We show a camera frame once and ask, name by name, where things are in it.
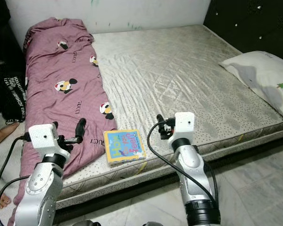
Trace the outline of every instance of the bare foot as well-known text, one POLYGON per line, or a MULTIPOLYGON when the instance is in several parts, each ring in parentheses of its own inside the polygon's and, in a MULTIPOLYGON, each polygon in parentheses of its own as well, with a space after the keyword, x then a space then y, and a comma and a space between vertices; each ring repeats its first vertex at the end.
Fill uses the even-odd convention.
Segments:
POLYGON ((2 140, 4 140, 9 134, 15 131, 15 129, 19 126, 19 123, 16 122, 10 126, 4 127, 3 129, 0 129, 0 143, 2 140))
POLYGON ((10 198, 8 198, 5 194, 2 194, 0 199, 0 209, 7 207, 11 203, 10 198))

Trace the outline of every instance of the colorful book cover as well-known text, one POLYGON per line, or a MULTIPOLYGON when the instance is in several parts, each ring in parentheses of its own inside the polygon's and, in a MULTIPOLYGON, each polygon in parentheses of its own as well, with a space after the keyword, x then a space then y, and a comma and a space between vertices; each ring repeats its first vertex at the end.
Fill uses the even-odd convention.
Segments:
POLYGON ((146 158, 146 152, 137 129, 105 131, 104 140, 110 164, 146 158))

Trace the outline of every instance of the white pillow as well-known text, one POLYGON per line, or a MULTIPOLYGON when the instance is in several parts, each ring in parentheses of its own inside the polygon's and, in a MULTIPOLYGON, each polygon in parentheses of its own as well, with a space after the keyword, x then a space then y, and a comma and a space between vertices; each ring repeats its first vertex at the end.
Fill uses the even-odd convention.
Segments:
POLYGON ((220 65, 283 115, 282 59, 254 51, 227 59, 220 65))

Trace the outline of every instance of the tile floor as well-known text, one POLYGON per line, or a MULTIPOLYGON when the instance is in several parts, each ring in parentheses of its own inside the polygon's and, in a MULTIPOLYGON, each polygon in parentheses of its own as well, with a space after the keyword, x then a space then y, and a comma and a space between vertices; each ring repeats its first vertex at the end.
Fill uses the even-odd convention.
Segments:
MULTIPOLYGON (((223 226, 283 226, 283 145, 216 169, 223 226)), ((91 219, 102 226, 187 226, 178 183, 58 226, 91 219)))

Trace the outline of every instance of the white wall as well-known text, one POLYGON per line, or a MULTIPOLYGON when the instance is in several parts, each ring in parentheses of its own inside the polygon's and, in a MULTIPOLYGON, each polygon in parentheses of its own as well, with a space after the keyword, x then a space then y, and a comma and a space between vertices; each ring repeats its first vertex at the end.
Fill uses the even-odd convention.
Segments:
POLYGON ((210 0, 6 0, 22 46, 27 29, 51 16, 82 19, 91 33, 203 24, 210 0))

